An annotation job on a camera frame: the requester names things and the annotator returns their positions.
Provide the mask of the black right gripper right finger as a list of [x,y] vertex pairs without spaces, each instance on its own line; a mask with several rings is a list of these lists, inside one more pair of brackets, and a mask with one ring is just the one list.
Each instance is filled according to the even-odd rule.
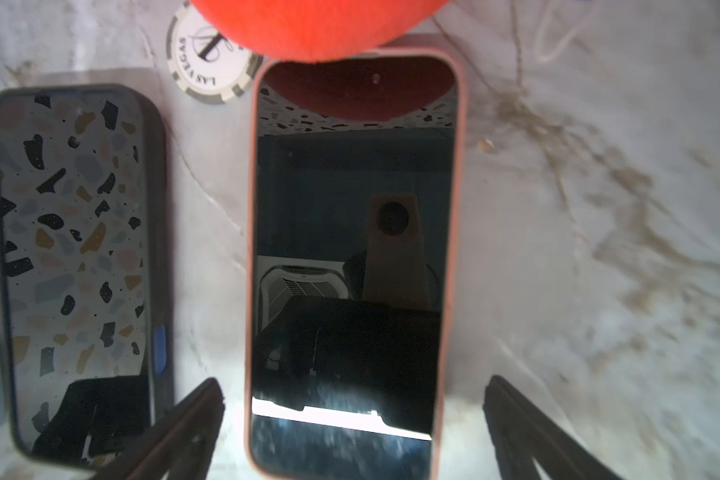
[[618,477],[499,375],[485,388],[483,412],[503,479]]

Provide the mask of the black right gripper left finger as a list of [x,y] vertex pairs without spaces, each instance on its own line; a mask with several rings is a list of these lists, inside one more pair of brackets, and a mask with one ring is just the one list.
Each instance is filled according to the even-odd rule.
[[205,479],[224,411],[224,397],[218,381],[206,379],[94,477],[110,480]]

